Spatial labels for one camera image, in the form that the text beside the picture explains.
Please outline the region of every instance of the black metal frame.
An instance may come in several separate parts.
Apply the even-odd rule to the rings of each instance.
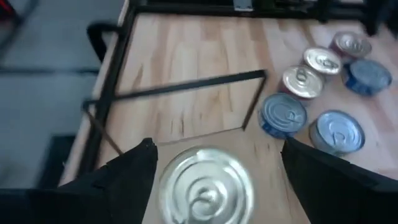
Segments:
[[[131,40],[132,28],[136,16],[142,12],[158,13],[158,14],[188,14],[188,15],[203,15],[203,16],[232,16],[232,17],[270,17],[270,18],[286,18],[286,19],[318,19],[320,22],[327,22],[329,19],[351,19],[351,20],[362,20],[363,9],[362,4],[348,4],[348,3],[335,3],[332,0],[319,0],[318,2],[305,3],[299,7],[277,7],[276,5],[263,5],[261,2],[254,2],[252,11],[237,11],[233,4],[226,5],[225,1],[222,4],[217,4],[218,1],[213,1],[211,4],[182,4],[180,3],[159,3],[148,0],[145,3],[133,3],[130,2],[127,7],[127,13],[124,16],[124,21],[121,26],[115,26],[110,24],[99,23],[90,26],[88,29],[88,35],[91,43],[95,49],[95,52],[99,59],[103,61],[106,46],[103,40],[101,40],[102,32],[116,32],[118,34],[118,41],[114,48],[113,55],[109,64],[109,68],[104,80],[104,86],[102,92],[97,100],[87,101],[84,108],[87,109],[88,104],[95,104],[95,114],[90,118],[94,121],[94,126],[91,126],[88,139],[86,141],[83,156],[81,158],[80,166],[77,175],[80,176],[87,172],[91,172],[96,167],[96,161],[100,151],[101,140],[104,131],[103,127],[106,126],[106,120],[111,107],[112,102],[116,100],[122,100],[126,98],[136,98],[139,96],[157,95],[167,93],[171,91],[187,90],[191,88],[199,88],[216,82],[217,85],[223,83],[230,83],[236,81],[230,81],[229,77],[219,77],[210,80],[199,80],[192,83],[185,83],[175,86],[161,87],[158,89],[145,90],[140,92],[134,92],[123,96],[116,96],[115,90],[118,83],[119,72],[121,71],[124,63],[124,56],[128,43]],[[237,74],[238,79],[242,79],[243,75]],[[260,94],[262,86],[265,84],[264,79],[261,82],[259,90],[254,96],[254,101],[248,111],[248,115],[245,118],[247,124],[248,119],[254,109],[256,100]]]

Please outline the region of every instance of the light wood surface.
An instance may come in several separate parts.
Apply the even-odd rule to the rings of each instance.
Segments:
[[[298,63],[305,48],[328,46],[335,32],[340,30],[362,33],[357,22],[321,25],[317,21],[143,14],[137,18],[118,91],[266,68],[270,76],[261,96],[263,100],[276,91],[284,69]],[[396,173],[398,48],[384,29],[379,37],[370,41],[373,52],[369,58],[381,62],[391,71],[394,76],[392,86],[374,98],[364,98],[347,90],[336,78],[307,108],[308,123],[328,109],[351,114],[362,125],[366,142],[362,150],[344,159],[381,174]],[[122,149],[134,147],[144,137],[153,137],[159,142],[157,172],[144,224],[162,223],[157,194],[164,167],[178,153],[201,144],[225,149],[250,171],[256,188],[252,223],[309,223],[286,178],[280,158],[283,141],[262,131],[257,123],[257,114],[252,115],[245,132],[235,129],[183,140],[239,124],[256,84],[250,81],[230,85],[229,91],[227,86],[222,86],[126,101],[111,108],[107,129]],[[240,90],[239,94],[234,93],[235,90]],[[210,118],[201,121],[198,111],[199,114],[210,114]],[[171,130],[172,121],[177,122],[175,132]],[[301,130],[296,138],[310,144],[308,128]],[[74,150],[78,152],[82,146],[83,140],[78,137]],[[114,157],[116,153],[104,142],[98,165],[102,166]]]

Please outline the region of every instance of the gray floor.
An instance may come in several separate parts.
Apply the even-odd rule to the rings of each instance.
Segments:
[[[30,0],[10,0],[18,11]],[[124,0],[41,0],[1,59],[3,67],[99,68],[92,21],[117,21]],[[0,187],[34,187],[54,134],[76,133],[94,76],[0,74]]]

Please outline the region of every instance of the tin can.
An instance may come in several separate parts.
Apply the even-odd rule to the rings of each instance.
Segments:
[[[310,47],[303,54],[303,63],[330,81],[340,74],[343,64],[340,57],[324,47]]]
[[[341,77],[347,88],[362,96],[374,96],[392,82],[388,69],[378,62],[365,59],[345,65]]]
[[[293,137],[307,122],[303,104],[285,93],[276,93],[264,100],[258,112],[261,128],[277,139]]]
[[[254,189],[236,158],[215,147],[193,147],[165,168],[159,202],[167,224],[246,224],[254,208]]]
[[[287,93],[304,106],[318,97],[323,90],[323,78],[314,70],[304,65],[289,67],[282,75],[279,91]]]
[[[310,125],[310,139],[315,148],[334,156],[343,156],[360,150],[365,143],[365,134],[352,116],[330,110]]]
[[[343,63],[364,58],[372,51],[371,43],[364,36],[350,31],[336,33],[329,48],[341,57]]]

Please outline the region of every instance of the metal can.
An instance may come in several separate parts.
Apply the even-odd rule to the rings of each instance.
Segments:
[[[362,96],[374,96],[392,82],[388,69],[378,62],[365,59],[345,65],[341,77],[347,88]]]
[[[310,47],[305,50],[303,63],[322,74],[326,81],[339,75],[343,67],[340,57],[324,47]]]
[[[371,43],[364,36],[350,31],[336,33],[329,48],[341,57],[343,63],[364,58],[372,51]]]
[[[165,223],[248,223],[254,189],[248,171],[215,147],[193,147],[175,157],[160,178]]]
[[[261,128],[278,139],[293,137],[307,122],[303,104],[285,93],[276,93],[264,100],[258,112]]]
[[[279,91],[287,93],[307,106],[323,90],[323,78],[304,65],[289,67],[282,75]]]
[[[352,116],[330,110],[310,125],[310,139],[315,148],[334,156],[343,156],[360,150],[365,143],[365,134]]]

